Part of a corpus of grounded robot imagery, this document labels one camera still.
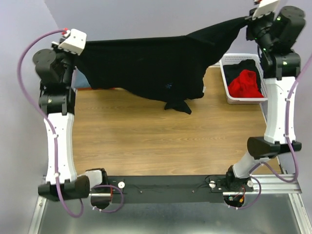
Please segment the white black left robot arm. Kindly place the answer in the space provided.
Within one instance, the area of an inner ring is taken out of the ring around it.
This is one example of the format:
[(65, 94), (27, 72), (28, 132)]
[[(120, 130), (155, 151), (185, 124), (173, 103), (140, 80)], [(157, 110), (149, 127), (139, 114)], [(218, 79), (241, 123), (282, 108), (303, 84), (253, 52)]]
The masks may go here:
[(106, 181), (104, 169), (78, 175), (74, 166), (72, 131), (76, 92), (72, 88), (75, 55), (58, 49), (42, 49), (33, 55), (40, 78), (39, 108), (45, 114), (48, 139), (48, 171), (38, 194), (51, 201), (87, 198), (90, 190)]

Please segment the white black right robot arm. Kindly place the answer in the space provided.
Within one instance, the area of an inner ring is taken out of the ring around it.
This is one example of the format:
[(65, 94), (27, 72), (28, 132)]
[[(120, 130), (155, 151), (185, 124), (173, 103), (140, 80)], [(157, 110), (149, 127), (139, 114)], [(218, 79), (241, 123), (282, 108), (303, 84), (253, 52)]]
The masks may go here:
[(301, 58), (292, 46), (305, 26), (305, 13), (284, 6), (276, 15), (277, 1), (263, 0), (250, 11), (246, 39), (262, 52), (260, 64), (267, 90), (267, 126), (264, 136), (250, 137), (247, 152), (226, 172), (224, 185), (234, 190), (246, 185), (260, 165), (284, 153), (298, 152), (293, 117), (294, 98), (301, 72)]

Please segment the black t-shirt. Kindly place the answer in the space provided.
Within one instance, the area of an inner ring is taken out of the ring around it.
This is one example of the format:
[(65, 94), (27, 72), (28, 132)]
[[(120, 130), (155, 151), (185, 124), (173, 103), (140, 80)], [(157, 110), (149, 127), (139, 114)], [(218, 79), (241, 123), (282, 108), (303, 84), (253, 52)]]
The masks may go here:
[(88, 41), (75, 60), (93, 89), (122, 88), (190, 114), (204, 96), (204, 75), (229, 50), (245, 17), (176, 37)]

